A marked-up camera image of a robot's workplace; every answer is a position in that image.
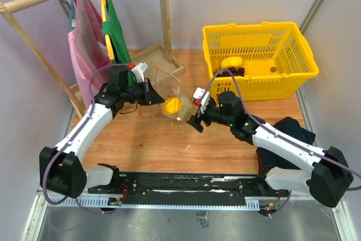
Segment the green cabbage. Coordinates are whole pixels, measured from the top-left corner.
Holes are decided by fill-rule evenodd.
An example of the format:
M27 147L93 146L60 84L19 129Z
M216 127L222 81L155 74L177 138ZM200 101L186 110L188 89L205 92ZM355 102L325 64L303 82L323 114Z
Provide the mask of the green cabbage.
M188 120L192 114L193 106L190 99L186 95L180 98L180 106L178 116L180 121Z

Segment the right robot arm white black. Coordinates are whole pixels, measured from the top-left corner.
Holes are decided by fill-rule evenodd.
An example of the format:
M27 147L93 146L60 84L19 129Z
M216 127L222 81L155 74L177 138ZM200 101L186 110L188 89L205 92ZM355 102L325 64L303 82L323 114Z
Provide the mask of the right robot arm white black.
M255 182L257 192L263 196L275 190L298 191L334 208L354 180L341 150L335 147L325 150L304 143L247 114L242 101L232 91L222 92L216 102L208 91L198 87L193 102L198 109L187 122L198 132L213 122L228 126L238 140L268 150L296 166L296 169L266 168Z

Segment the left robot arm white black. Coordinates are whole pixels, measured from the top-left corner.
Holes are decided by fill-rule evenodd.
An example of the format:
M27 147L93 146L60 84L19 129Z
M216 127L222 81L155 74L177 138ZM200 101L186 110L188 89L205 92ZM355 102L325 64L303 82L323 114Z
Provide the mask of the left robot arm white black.
M138 106L161 104L165 100L151 85L144 73L146 63L109 64L97 70L109 71L108 81L97 95L75 128L55 147L44 147L39 155L40 185L46 200L52 204L48 192L64 198L78 198L84 190L101 186L106 192L117 192L121 180L119 169L98 164L85 169L82 160L98 134L124 108L126 103Z

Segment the clear zip top bag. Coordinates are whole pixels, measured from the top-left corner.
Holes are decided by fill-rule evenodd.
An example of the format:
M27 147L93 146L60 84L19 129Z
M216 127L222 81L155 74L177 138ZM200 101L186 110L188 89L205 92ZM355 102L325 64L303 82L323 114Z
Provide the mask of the clear zip top bag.
M170 97L178 97L179 99L181 99L182 95L186 95L182 90L181 81L174 75L163 71L159 67L156 68L155 90L159 95L164 98L165 101ZM165 116L180 121L178 114Z

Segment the yellow bell pepper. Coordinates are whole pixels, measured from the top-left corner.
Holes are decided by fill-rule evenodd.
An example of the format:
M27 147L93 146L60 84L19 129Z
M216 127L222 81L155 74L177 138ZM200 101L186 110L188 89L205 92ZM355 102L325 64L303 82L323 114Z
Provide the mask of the yellow bell pepper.
M174 115L183 108L183 104L178 97L168 98L162 108L162 111L165 115Z

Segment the dark red grapes bunch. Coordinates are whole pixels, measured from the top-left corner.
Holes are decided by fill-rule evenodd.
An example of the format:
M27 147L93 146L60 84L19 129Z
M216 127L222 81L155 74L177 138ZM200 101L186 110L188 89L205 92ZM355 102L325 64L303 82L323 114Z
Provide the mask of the dark red grapes bunch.
M228 77L228 76L240 76L240 77L244 77L245 76L245 68L244 67L239 67L239 68L235 68L235 67L230 67L227 69L220 69L215 73L216 77Z

